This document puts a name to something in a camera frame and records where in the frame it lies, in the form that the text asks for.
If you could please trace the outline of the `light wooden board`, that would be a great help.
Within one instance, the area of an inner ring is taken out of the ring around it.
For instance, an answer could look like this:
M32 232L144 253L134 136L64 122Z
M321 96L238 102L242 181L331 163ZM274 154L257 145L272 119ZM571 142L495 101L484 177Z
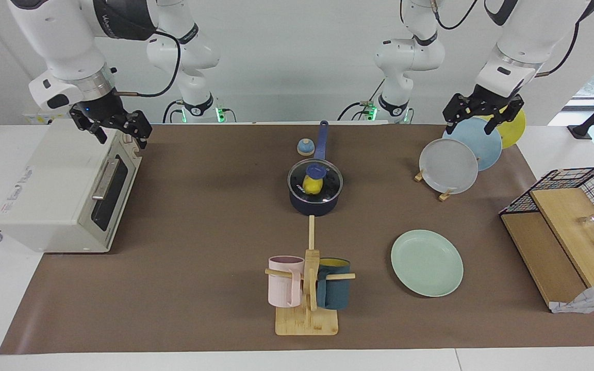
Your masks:
M530 197L582 281L594 286L594 229L585 221L594 214L589 197L580 188L534 190Z

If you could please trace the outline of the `dark teal mug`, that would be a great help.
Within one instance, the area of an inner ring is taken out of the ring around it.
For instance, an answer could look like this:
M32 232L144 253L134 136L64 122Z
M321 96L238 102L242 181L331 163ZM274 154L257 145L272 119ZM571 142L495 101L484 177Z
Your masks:
M320 308L342 310L348 306L350 281L327 280L328 275L351 272L351 263L342 258L321 258L316 282L316 301Z

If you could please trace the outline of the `wooden plate rack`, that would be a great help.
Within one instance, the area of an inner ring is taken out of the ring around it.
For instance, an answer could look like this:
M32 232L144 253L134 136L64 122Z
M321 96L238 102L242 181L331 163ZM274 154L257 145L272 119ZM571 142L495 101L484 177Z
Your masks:
M430 188L432 188L432 190L439 192L438 200L440 202L446 201L453 194L453 190L457 190L456 187L453 187L446 182L442 182L441 179L428 173L426 169L421 169L414 175L413 179L415 182L424 181Z

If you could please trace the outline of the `grey plate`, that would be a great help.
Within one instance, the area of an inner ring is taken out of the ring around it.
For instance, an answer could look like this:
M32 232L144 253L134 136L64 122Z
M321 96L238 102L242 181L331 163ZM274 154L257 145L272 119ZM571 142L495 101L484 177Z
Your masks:
M478 173L476 156L461 141L436 139L420 153L420 178L441 195L466 192L475 183Z

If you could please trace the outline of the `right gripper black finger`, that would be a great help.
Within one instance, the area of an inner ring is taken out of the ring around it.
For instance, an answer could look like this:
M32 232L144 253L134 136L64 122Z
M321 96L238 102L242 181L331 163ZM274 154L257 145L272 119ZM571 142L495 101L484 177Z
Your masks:
M93 134L101 144L106 143L108 137L106 136L105 131L101 129L99 122L92 122L84 115L83 111L75 107L72 107L69 110L69 115L79 130L88 131Z
M131 136L140 149L145 149L152 127L141 110L125 114L124 133Z

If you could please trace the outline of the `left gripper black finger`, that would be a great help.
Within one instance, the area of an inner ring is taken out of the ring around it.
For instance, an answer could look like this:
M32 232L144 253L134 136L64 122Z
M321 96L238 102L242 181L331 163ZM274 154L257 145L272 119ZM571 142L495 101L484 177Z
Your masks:
M498 125L505 122L512 122L524 104L522 97L514 97L510 99L509 103L503 109L493 107L490 119L485 125L485 134L489 136Z
M446 107L443 109L442 114L447 127L445 132L452 134L455 127L462 121L471 117L469 110L469 99L464 95L453 95Z

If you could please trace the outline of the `glass lid with blue knob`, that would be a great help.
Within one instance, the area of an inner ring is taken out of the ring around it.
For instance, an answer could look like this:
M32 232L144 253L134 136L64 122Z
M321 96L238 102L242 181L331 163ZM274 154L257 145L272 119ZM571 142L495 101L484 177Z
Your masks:
M323 189L318 195L307 195L302 188L306 175L323 178ZM325 204L335 199L342 190L342 175L332 163L318 158L309 158L296 163L288 172L290 195L309 204Z

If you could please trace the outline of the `pink mug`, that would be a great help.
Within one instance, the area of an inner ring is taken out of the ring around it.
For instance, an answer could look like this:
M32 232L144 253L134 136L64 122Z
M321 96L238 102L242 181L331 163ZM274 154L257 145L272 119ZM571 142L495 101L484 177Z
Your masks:
M268 268L288 273L287 277L268 276L268 302L277 308L295 308L302 303L302 275L304 258L297 256L274 256L268 260Z

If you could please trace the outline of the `yellow plate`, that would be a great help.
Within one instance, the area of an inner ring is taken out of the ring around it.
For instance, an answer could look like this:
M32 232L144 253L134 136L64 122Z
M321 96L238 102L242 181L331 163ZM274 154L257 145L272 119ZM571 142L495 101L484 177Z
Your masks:
M479 148L485 152L492 151L495 153L501 152L503 149L515 145L523 136L526 129L526 116L523 110L520 110L516 118L512 122L505 122L498 125L493 132L487 136L485 134L485 125L489 121L490 116L481 116L477 120L476 133L472 138L477 142Z

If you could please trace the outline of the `wooden mug tree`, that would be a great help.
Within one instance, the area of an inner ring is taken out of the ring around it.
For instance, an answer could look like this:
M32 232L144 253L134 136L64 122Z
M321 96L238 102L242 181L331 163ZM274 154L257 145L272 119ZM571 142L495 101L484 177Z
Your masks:
M320 308L316 301L316 282L320 267L320 251L315 248L315 220L308 217L308 244L305 251L302 275L302 303L295 308L276 308L274 332L279 336L337 335L339 322L337 310ZM266 268L265 273L287 277L288 273Z

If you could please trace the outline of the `brown table mat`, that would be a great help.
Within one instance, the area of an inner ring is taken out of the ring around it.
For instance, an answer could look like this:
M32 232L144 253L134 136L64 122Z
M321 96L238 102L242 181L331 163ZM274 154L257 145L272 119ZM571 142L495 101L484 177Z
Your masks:
M315 246L356 279L335 336L278 336L271 256L303 256L307 217L289 202L297 140L313 125L159 125L104 255L45 255L1 354L370 348L592 347L594 313L552 314L498 216L534 182L517 148L445 202L421 182L439 125L331 125L343 174ZM447 238L459 288L426 297L394 274L403 233Z

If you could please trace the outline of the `dark blue saucepan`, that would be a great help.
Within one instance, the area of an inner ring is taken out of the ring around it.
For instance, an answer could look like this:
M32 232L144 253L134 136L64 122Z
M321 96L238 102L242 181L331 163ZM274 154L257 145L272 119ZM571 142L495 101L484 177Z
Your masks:
M326 147L327 147L327 135L328 135L328 121L321 121L319 124L319 133L318 133L318 140L316 142L316 150L315 150L315 153L312 158L326 160L325 153L326 153ZM299 213L307 215L307 216L310 216L310 215L324 216L325 214L330 213L336 207L336 204L339 200L339 195L338 195L337 197L335 197L335 199L330 200L330 202L327 202L325 204L309 204L307 202L304 202L303 200L297 199L295 196L290 195L289 188L288 188L288 195L290 198L291 205L297 211L299 211Z

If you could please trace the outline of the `light blue plate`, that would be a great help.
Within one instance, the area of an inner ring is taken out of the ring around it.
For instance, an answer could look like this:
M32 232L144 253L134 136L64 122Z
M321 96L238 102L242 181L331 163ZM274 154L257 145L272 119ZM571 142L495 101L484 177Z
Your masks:
M443 138L458 140L467 145L478 162L478 171L485 171L492 167L502 153L502 138L497 130L491 134L485 133L488 122L480 117L463 120L455 127L453 133L443 132Z

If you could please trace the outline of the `white toaster oven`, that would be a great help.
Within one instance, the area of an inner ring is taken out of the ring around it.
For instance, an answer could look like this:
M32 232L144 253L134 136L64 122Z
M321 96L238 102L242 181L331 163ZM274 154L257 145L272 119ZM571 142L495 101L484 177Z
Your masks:
M127 134L100 143L71 119L48 127L0 207L0 230L42 253L106 253L141 164Z

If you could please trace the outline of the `green plate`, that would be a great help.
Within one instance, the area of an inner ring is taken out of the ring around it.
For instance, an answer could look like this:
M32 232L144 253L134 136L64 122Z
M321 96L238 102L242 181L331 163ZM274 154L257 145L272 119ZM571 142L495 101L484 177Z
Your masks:
M456 291L464 278L464 261L442 235L411 230L393 243L390 261L400 282L416 294L443 297Z

